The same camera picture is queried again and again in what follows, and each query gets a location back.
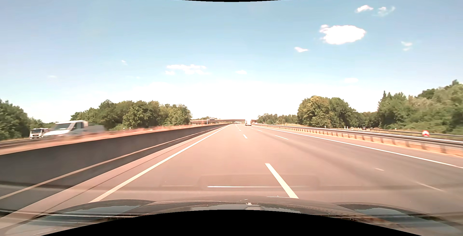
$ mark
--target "median barrier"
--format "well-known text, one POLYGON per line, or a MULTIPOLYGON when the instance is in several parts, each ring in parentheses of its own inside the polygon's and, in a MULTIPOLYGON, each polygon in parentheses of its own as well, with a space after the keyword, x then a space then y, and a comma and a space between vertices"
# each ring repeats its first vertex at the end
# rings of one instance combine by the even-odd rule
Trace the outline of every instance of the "median barrier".
POLYGON ((26 206, 56 193, 56 190, 35 191, 35 194, 31 190, 15 193, 28 186, 44 183, 40 188, 64 190, 226 125, 229 124, 158 130, 80 142, 76 142, 79 138, 69 138, 67 144, 61 141, 60 145, 0 155, 0 206, 15 210, 20 208, 18 204, 26 206))

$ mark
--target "overpass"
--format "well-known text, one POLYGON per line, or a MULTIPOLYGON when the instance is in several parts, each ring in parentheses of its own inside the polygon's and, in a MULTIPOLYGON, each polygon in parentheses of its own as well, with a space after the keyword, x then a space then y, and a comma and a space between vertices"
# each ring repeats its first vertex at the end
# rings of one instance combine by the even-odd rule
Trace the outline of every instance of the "overpass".
MULTIPOLYGON (((191 120, 192 125, 200 125, 200 124, 206 124, 206 123, 234 123, 234 122, 244 122, 245 119, 215 119, 215 120, 206 120, 206 119, 201 119, 201 120, 191 120)), ((252 122, 257 122, 257 119, 251 119, 252 122)))

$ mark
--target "highway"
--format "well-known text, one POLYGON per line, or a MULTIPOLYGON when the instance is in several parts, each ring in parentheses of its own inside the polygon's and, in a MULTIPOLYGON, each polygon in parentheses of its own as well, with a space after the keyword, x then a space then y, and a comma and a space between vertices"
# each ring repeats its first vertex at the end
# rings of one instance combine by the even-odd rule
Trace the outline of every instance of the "highway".
MULTIPOLYGON (((33 188, 11 204, 20 206, 47 190, 55 189, 33 188)), ((18 213, 112 199, 260 195, 378 203, 444 215, 463 210, 463 157, 231 124, 56 192, 18 213)), ((0 227, 9 218, 15 213, 0 218, 0 227)))

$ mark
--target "distant vehicle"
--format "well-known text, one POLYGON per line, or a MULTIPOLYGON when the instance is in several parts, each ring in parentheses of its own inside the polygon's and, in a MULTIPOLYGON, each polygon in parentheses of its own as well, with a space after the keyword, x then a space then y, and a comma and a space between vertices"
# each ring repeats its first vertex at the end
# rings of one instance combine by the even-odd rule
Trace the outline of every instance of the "distant vehicle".
POLYGON ((48 128, 34 128, 29 133, 29 139, 43 138, 43 135, 47 132, 48 128))
POLYGON ((87 133, 104 132, 105 128, 101 125, 89 126, 88 121, 72 120, 55 123, 48 132, 43 134, 43 137, 83 135, 87 133))

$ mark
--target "car hood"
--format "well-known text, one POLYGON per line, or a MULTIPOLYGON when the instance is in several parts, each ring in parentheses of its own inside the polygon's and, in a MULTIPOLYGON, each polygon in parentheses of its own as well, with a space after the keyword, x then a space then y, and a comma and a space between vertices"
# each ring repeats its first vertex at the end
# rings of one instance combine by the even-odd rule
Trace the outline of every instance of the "car hood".
POLYGON ((288 197, 217 196, 188 201, 110 200, 85 203, 6 228, 4 235, 45 235, 84 225, 178 211, 267 210, 322 215, 369 223, 419 235, 463 235, 463 226, 443 218, 375 203, 324 203, 288 197))

